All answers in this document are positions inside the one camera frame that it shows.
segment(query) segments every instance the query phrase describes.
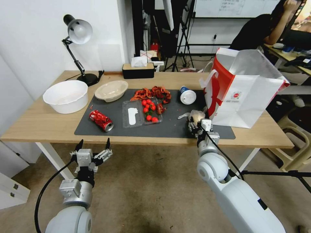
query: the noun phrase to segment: person's arm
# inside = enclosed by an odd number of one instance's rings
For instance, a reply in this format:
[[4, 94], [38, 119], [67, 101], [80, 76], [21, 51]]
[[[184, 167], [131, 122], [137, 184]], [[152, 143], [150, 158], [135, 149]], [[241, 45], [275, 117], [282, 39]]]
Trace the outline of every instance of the person's arm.
[[297, 5], [296, 0], [286, 0], [286, 2], [284, 3], [284, 13], [275, 29], [273, 29], [273, 31], [271, 32], [271, 34], [267, 36], [265, 39], [263, 39], [265, 43], [273, 45], [278, 41], [278, 39], [280, 38], [281, 34], [284, 31], [284, 28], [286, 26], [289, 17], [291, 16], [292, 11], [296, 8], [296, 5]]

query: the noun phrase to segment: white cabinet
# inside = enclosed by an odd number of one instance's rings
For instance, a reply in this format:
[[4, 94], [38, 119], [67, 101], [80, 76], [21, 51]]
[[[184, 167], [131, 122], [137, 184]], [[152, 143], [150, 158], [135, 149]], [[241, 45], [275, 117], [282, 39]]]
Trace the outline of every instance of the white cabinet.
[[[33, 103], [33, 99], [1, 55], [0, 70], [0, 135], [2, 135]], [[0, 141], [0, 172], [12, 177], [25, 169], [28, 166], [27, 162], [35, 163], [39, 155], [40, 149], [35, 143]]]
[[30, 190], [0, 173], [0, 209], [26, 203]]

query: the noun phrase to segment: tissue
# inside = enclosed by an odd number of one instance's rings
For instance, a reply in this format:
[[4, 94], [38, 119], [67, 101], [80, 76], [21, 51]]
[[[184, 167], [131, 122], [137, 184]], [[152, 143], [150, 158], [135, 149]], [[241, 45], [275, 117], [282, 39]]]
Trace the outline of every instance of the tissue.
[[146, 57], [133, 57], [131, 60], [131, 67], [146, 67], [147, 63]]

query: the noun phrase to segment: gray table mat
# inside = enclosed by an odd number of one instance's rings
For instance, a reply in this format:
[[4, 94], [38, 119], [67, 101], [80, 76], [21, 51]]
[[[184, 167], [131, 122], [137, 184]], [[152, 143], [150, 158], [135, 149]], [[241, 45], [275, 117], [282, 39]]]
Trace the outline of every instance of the gray table mat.
[[[195, 91], [196, 101], [191, 105], [184, 105], [179, 99], [178, 90], [169, 90], [172, 99], [169, 104], [163, 105], [167, 111], [163, 113], [163, 121], [159, 124], [142, 125], [136, 128], [123, 128], [122, 103], [130, 100], [134, 96], [136, 89], [128, 89], [124, 95], [111, 103], [98, 100], [94, 96], [86, 109], [76, 131], [75, 135], [105, 135], [105, 136], [128, 136], [128, 137], [156, 137], [156, 138], [194, 138], [188, 131], [186, 117], [180, 120], [178, 116], [193, 109], [202, 110], [205, 106], [203, 91]], [[93, 110], [98, 110], [108, 116], [114, 123], [114, 127], [109, 132], [104, 132], [91, 119], [89, 114]], [[213, 126], [214, 132], [218, 132], [222, 139], [235, 139], [231, 127]]]

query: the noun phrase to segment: lamp shade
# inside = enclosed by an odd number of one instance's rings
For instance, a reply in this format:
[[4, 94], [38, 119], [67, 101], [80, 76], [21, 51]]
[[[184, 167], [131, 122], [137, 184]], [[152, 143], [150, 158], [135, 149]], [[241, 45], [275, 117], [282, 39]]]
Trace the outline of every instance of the lamp shade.
[[73, 43], [84, 44], [90, 40], [93, 29], [88, 22], [75, 19], [72, 15], [65, 15], [64, 23], [68, 26], [68, 35]]

